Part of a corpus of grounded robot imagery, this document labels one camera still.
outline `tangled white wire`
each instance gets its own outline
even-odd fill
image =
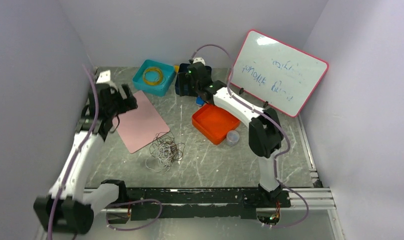
[[[159,135],[163,133],[164,132],[156,135],[156,138],[153,140],[153,143],[149,148],[150,154],[158,161],[159,169],[149,167],[147,165],[147,159],[144,163],[148,169],[154,171],[155,173],[164,171],[163,174],[165,174],[171,169],[171,166],[175,161],[182,159],[184,148],[183,150],[180,150],[178,146],[184,144],[176,144],[174,142],[174,135],[172,133],[171,135],[173,137],[168,135],[159,137]]]

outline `handwritten text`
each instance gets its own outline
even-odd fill
[[[272,85],[271,91],[273,91],[274,93],[282,94],[286,97],[287,101],[291,101],[293,99],[293,96],[287,93],[285,89],[281,88],[281,83],[281,81],[276,81],[274,85]]]
[[[260,85],[265,85],[266,84],[266,79],[264,76],[262,76],[262,74],[258,73],[257,71],[255,71],[255,68],[250,66],[250,65],[246,65],[245,67],[243,67],[242,73],[248,73],[250,74],[250,76],[253,77],[253,80],[255,82],[257,82]]]
[[[289,72],[292,75],[303,78],[302,73],[297,70],[297,67],[299,66],[298,63],[293,63],[292,61],[280,62],[275,59],[271,59],[271,60],[272,60],[272,65],[276,66],[277,68],[279,68],[281,70],[285,70],[286,72]]]

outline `pink whiteboard frame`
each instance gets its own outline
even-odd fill
[[[244,46],[244,44],[246,43],[246,40],[247,40],[247,37],[249,36],[249,33],[252,32],[252,31],[253,31],[253,32],[257,32],[257,33],[259,33],[259,34],[262,34],[262,35],[264,35],[264,36],[266,36],[266,37],[268,37],[268,38],[271,38],[271,39],[273,39],[273,40],[275,40],[275,41],[277,41],[277,42],[279,42],[279,43],[281,43],[281,44],[284,44],[284,45],[286,45],[286,46],[288,46],[288,47],[291,47],[291,48],[293,48],[293,49],[295,49],[295,50],[297,50],[297,51],[299,51],[299,52],[301,52],[301,53],[304,53],[304,54],[306,54],[306,55],[308,55],[308,56],[311,56],[311,57],[313,57],[313,58],[315,58],[315,59],[318,59],[319,61],[321,61],[321,62],[323,62],[323,63],[325,63],[325,64],[327,65],[327,68],[326,68],[325,71],[322,73],[320,79],[318,79],[318,82],[315,84],[315,86],[314,86],[314,88],[312,89],[311,93],[309,94],[308,98],[306,98],[305,102],[303,103],[302,107],[299,109],[299,111],[297,112],[296,115],[292,116],[292,115],[290,115],[290,114],[288,114],[288,113],[282,111],[281,109],[277,108],[276,106],[272,105],[271,103],[268,103],[268,105],[270,105],[271,107],[273,107],[273,108],[279,110],[280,112],[284,113],[285,115],[288,115],[288,116],[290,116],[290,117],[292,117],[292,118],[297,117],[297,115],[299,115],[300,111],[301,111],[301,110],[303,109],[303,107],[305,106],[305,104],[306,104],[306,102],[308,101],[308,99],[311,97],[311,95],[312,95],[312,93],[314,92],[314,90],[317,88],[318,84],[320,83],[321,79],[324,77],[325,73],[328,71],[328,67],[329,67],[328,62],[326,62],[326,61],[324,61],[324,60],[322,60],[322,59],[320,59],[320,58],[318,58],[318,57],[316,57],[316,56],[314,56],[314,55],[311,55],[311,54],[309,54],[309,53],[307,53],[307,52],[304,52],[304,51],[302,51],[302,50],[300,50],[300,49],[297,49],[297,48],[295,48],[295,47],[293,47],[293,46],[290,46],[290,45],[288,45],[288,44],[286,44],[286,43],[284,43],[284,42],[282,42],[282,41],[278,41],[277,39],[275,39],[275,38],[273,38],[273,37],[270,37],[270,36],[268,36],[268,35],[265,35],[265,34],[261,33],[260,31],[257,31],[257,30],[255,30],[255,29],[251,29],[251,30],[249,30],[249,31],[247,32],[247,34],[246,34],[246,38],[244,39],[244,42],[243,42],[243,44],[242,44],[242,47],[240,48],[239,54],[237,55],[237,58],[236,58],[236,60],[234,61],[233,68],[234,68],[234,65],[236,64],[237,60],[239,59],[241,50],[243,49],[243,46]],[[236,86],[236,87],[238,87],[238,88],[240,88],[240,89],[242,88],[242,87],[240,87],[240,86],[237,86],[237,85],[234,84],[233,82],[231,82],[231,84],[234,85],[234,86]],[[247,92],[248,94],[254,96],[255,98],[257,98],[257,99],[259,99],[259,100],[261,100],[261,101],[264,102],[263,99],[260,99],[259,97],[253,95],[252,93],[250,93],[250,92],[248,92],[248,91],[246,91],[246,90],[244,90],[244,91]]]

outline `yellow wire coil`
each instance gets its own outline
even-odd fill
[[[147,79],[146,79],[146,73],[148,73],[148,72],[155,72],[155,73],[157,73],[158,76],[159,76],[159,79],[158,79],[157,81],[149,81],[149,80],[147,80]],[[146,83],[147,85],[156,86],[156,85],[161,84],[161,83],[162,83],[162,80],[163,80],[163,72],[162,72],[162,70],[161,70],[160,68],[158,68],[158,67],[155,67],[155,66],[148,67],[148,68],[144,71],[144,73],[143,73],[143,81],[144,81],[144,83]]]

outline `white wall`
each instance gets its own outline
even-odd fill
[[[84,104],[82,63],[58,1],[0,1],[0,240],[33,239],[32,205],[59,175]]]
[[[330,63],[302,117],[347,239],[404,239],[404,0],[330,0],[304,50]]]
[[[186,63],[204,44],[235,57],[246,32],[258,29],[301,48],[327,0],[60,0],[96,66],[140,66],[146,59]],[[204,49],[213,67],[225,54]]]

